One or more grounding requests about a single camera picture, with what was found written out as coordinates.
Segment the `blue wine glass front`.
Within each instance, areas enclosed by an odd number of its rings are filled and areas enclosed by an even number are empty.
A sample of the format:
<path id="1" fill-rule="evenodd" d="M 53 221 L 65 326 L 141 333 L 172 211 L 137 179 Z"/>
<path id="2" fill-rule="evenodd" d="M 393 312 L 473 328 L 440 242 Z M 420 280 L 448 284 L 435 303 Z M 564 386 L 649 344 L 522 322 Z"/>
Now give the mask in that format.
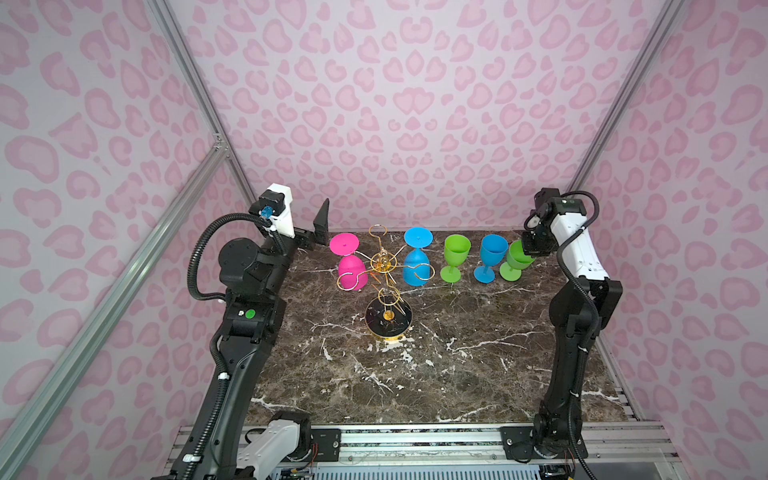
<path id="1" fill-rule="evenodd" d="M 490 284 L 495 280 L 493 267 L 501 263 L 507 255 L 509 243 L 497 234 L 486 235 L 481 241 L 480 258 L 482 265 L 477 267 L 474 278 L 483 284 Z"/>

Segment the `green wine glass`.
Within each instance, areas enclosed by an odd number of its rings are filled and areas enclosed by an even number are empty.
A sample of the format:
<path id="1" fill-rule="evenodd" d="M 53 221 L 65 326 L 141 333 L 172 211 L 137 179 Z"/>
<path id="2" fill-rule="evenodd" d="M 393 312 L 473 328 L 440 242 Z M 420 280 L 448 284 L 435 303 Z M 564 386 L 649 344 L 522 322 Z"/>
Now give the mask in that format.
<path id="1" fill-rule="evenodd" d="M 510 244 L 506 260 L 500 266 L 499 273 L 504 280 L 514 282 L 521 278 L 522 271 L 533 262 L 534 258 L 524 252 L 522 241 L 516 240 Z"/>
<path id="2" fill-rule="evenodd" d="M 461 279 L 459 266 L 462 265 L 471 250 L 471 241 L 464 235 L 453 234 L 444 243 L 444 259 L 446 265 L 441 269 L 441 279 L 454 284 Z"/>

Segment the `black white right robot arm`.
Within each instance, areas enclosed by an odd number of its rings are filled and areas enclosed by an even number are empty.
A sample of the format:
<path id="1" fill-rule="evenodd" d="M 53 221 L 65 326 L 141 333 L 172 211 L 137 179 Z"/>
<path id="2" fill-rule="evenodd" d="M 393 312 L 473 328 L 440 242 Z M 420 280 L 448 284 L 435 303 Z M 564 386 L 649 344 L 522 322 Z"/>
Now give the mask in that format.
<path id="1" fill-rule="evenodd" d="M 542 457 L 570 453 L 582 465 L 581 397 L 590 352 L 623 294 L 603 267 L 589 227 L 597 220 L 596 196 L 581 190 L 543 188 L 521 232 L 523 253 L 555 256 L 566 283 L 549 304 L 555 352 L 549 386 L 534 417 L 531 448 Z"/>

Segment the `magenta plastic wine glass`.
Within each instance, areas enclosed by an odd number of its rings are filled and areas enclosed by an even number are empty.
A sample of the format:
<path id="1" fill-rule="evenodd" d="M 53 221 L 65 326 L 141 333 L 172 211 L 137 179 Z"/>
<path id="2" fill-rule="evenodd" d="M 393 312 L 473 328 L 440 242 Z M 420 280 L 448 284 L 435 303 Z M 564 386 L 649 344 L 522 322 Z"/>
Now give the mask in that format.
<path id="1" fill-rule="evenodd" d="M 341 290 L 360 291 L 367 285 L 367 269 L 357 256 L 359 246 L 359 238 L 352 233 L 341 233 L 330 240 L 330 250 L 341 257 L 337 279 L 337 286 Z"/>

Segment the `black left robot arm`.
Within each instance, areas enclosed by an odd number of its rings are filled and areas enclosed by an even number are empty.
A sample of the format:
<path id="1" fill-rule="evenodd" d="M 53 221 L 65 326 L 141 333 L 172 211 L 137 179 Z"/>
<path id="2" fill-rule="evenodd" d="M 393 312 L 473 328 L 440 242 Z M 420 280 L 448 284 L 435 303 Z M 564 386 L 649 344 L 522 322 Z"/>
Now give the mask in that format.
<path id="1" fill-rule="evenodd" d="M 264 193 L 246 213 L 226 214 L 201 233 L 187 270 L 187 289 L 198 301 L 221 300 L 222 321 L 212 335 L 209 351 L 215 369 L 191 434 L 173 462 L 170 479 L 267 479 L 285 460 L 310 461 L 316 454 L 310 417 L 279 411 L 246 446 L 240 439 L 256 382 L 282 327 L 287 303 L 279 295 L 295 254 L 329 241 L 324 201 L 314 228 L 278 232 L 279 218 L 289 216 L 283 193 Z M 219 252 L 223 292 L 203 293 L 198 269 L 205 247 L 224 225 L 244 221 L 265 234 L 263 244 L 240 237 Z"/>

